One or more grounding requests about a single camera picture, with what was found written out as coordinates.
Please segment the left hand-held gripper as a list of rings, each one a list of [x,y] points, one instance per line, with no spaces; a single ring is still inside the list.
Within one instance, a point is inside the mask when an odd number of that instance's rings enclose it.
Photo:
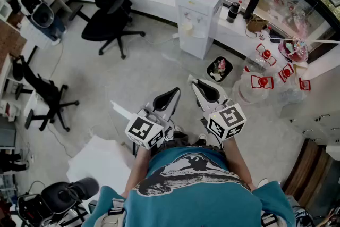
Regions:
[[[154,92],[152,107],[142,107],[138,113],[131,113],[111,100],[113,110],[128,119],[125,134],[135,144],[152,149],[165,140],[173,126],[170,123],[180,100],[181,90],[175,87],[165,93]]]

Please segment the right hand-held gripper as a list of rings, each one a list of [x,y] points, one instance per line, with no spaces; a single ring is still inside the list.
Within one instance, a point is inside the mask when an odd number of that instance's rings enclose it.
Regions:
[[[198,106],[203,111],[206,110],[205,107],[216,107],[204,112],[203,115],[202,123],[208,133],[212,133],[218,141],[225,141],[242,131],[247,122],[246,116],[239,103],[228,100],[225,90],[220,85],[208,80],[196,79],[191,74],[187,82],[197,98]]]

